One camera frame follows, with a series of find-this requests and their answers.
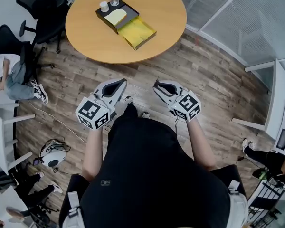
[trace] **floor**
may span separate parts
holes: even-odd
[[[54,69],[42,69],[39,82],[49,96],[49,104],[39,100],[31,103],[39,109],[52,114],[65,123],[78,136],[86,140],[88,129],[77,121],[75,110],[81,99],[88,96],[96,86],[112,78],[126,78],[127,95],[134,98],[139,112],[148,111],[153,119],[161,121],[175,129],[175,117],[168,113],[165,104],[155,95],[152,86],[157,78],[176,80],[192,90],[202,102],[202,112],[198,120],[205,131],[214,151],[218,167],[235,164],[241,150],[242,140],[253,140],[257,149],[270,150],[273,142],[264,134],[233,123],[233,117],[264,124],[269,108],[270,95],[265,86],[252,74],[244,71],[244,66],[193,32],[185,31],[180,40],[160,56],[128,65],[108,65],[86,58],[77,52],[64,39],[61,53],[56,54],[55,43],[51,43],[40,62],[54,63]],[[123,112],[125,104],[116,106],[118,114]],[[52,138],[66,142],[72,147],[59,170],[66,173],[79,173],[84,156],[85,144],[70,132],[63,124],[51,116],[34,109],[28,101],[21,101],[18,115],[35,113],[36,117],[17,124],[16,136],[20,154],[33,152],[30,158],[37,157],[41,147]],[[107,145],[107,131],[104,132],[104,153]],[[186,124],[179,120],[177,135],[186,153],[192,156]],[[238,168],[249,197],[258,184],[251,176],[256,166],[242,160]],[[49,204],[61,207],[70,175],[54,173],[45,166],[28,166],[29,174],[43,171],[45,177],[35,185],[36,190],[45,188],[55,180],[64,190],[63,194],[50,195]],[[57,222],[58,213],[52,213],[51,219]]]

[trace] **glass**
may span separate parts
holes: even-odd
[[[119,0],[110,0],[111,6],[115,7],[119,4]]]

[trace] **white t-shirt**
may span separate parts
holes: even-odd
[[[13,71],[13,67],[17,62],[20,61],[20,56],[15,54],[0,54],[0,77],[3,76],[3,60],[8,59],[9,60],[9,72],[8,75],[10,75]]]

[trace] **black t-shirt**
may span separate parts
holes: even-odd
[[[73,175],[68,192],[78,192],[86,228],[225,228],[231,181],[227,169],[195,163],[168,126],[136,118],[112,127],[99,174]],[[60,226],[69,209],[66,195]]]

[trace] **table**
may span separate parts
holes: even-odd
[[[262,68],[267,68],[269,66],[274,67],[274,79],[270,99],[270,107],[265,125],[251,123],[237,118],[232,118],[232,121],[248,127],[253,127],[265,131],[270,137],[276,140],[280,130],[280,126],[282,124],[285,107],[285,70],[277,59],[273,65],[264,64],[264,67]],[[249,72],[251,70],[254,70],[254,67],[255,66],[247,67],[245,71]]]
[[[7,104],[6,106],[18,107],[19,105],[20,104]],[[4,125],[10,124],[10,123],[13,124],[15,122],[23,121],[23,120],[34,118],[34,117],[35,117],[35,114],[29,114],[29,115],[17,116],[11,119],[3,120],[0,116],[0,167],[7,175],[9,174],[9,170],[11,168],[15,167],[16,165],[18,165],[19,163],[21,163],[22,161],[30,157],[33,153],[28,152],[27,154],[21,156],[20,158],[14,161],[11,161],[10,158],[8,157],[11,153],[12,154],[14,153],[13,144],[17,143],[17,140],[15,139],[11,142],[5,143]]]
[[[97,17],[95,11],[102,1],[109,0],[75,0],[66,18],[66,35],[72,46],[96,61],[125,64],[155,57],[177,42],[187,23],[181,0],[123,0],[157,31],[135,51]]]

